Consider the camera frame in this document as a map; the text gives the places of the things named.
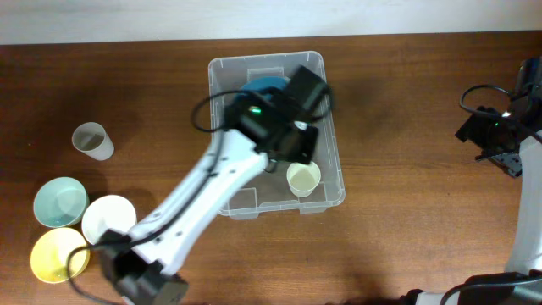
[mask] plastic cup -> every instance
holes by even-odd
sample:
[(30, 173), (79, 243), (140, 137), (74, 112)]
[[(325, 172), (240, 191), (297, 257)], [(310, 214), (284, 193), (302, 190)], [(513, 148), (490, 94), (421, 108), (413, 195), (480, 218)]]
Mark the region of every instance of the plastic cup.
[(43, 185), (34, 197), (37, 221), (50, 228), (80, 222), (88, 207), (85, 187), (74, 178), (61, 177)]
[(85, 238), (93, 245), (106, 230), (126, 233), (136, 222), (136, 209), (128, 199), (108, 195), (98, 198), (86, 210), (82, 230)]
[(78, 151), (98, 161), (111, 158), (115, 152), (111, 139), (98, 123), (84, 123), (77, 127), (71, 142)]
[(307, 197), (320, 183), (320, 168), (313, 162), (309, 165), (291, 164), (286, 171), (288, 186), (294, 195)]
[[(66, 261), (68, 255), (77, 247), (86, 246), (85, 239), (76, 230), (61, 228), (45, 233), (32, 248), (30, 267), (41, 281), (57, 284), (68, 279)], [(71, 259), (69, 271), (72, 277), (86, 268), (91, 254), (88, 250), (78, 252)]]

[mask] white wall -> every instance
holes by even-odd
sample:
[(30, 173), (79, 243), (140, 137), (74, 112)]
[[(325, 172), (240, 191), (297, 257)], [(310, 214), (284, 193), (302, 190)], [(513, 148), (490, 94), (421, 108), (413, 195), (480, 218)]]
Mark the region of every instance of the white wall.
[(0, 0), (0, 44), (542, 30), (542, 0)]

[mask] light blue cup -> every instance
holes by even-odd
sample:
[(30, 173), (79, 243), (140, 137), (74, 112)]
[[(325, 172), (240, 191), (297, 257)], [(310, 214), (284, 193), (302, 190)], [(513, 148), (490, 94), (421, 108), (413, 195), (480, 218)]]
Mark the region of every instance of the light blue cup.
[(60, 228), (80, 222), (88, 205), (85, 187), (73, 178), (60, 177), (49, 181), (37, 192), (34, 215), (42, 225)]

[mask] brown table surface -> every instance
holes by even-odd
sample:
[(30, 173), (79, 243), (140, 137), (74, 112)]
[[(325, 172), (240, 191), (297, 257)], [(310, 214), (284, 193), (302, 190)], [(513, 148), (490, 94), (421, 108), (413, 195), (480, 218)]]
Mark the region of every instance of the brown table surface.
[[(457, 102), (480, 83), (512, 89), (520, 63), (540, 55), (540, 31), (12, 46), (0, 47), (1, 303), (89, 303), (30, 271), (48, 230), (32, 213), (44, 182), (71, 176), (91, 200), (126, 196), (141, 219), (209, 143), (188, 120), (208, 94), (209, 61), (306, 50), (324, 56), (336, 92), (346, 199), (324, 213), (218, 216), (180, 270), (191, 284), (184, 302), (339, 303), (501, 272), (521, 179), (474, 162), (479, 150), (454, 137), (468, 117)], [(470, 103), (506, 100), (487, 92)], [(108, 161), (71, 146), (86, 121), (113, 139)], [(118, 301), (93, 257), (77, 281)]]

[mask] white cup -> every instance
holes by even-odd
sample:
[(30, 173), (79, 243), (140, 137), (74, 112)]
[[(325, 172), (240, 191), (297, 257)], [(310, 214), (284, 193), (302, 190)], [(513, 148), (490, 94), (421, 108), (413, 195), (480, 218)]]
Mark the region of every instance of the white cup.
[(286, 171), (288, 186), (294, 195), (307, 197), (320, 183), (320, 168), (313, 162), (309, 165), (291, 164)]
[(115, 152), (111, 139), (98, 123), (89, 122), (77, 127), (71, 142), (78, 151), (98, 161), (109, 159)]
[(88, 242), (94, 245), (106, 230), (126, 233), (136, 222), (136, 209), (128, 199), (107, 195), (98, 198), (88, 207), (83, 215), (81, 230)]

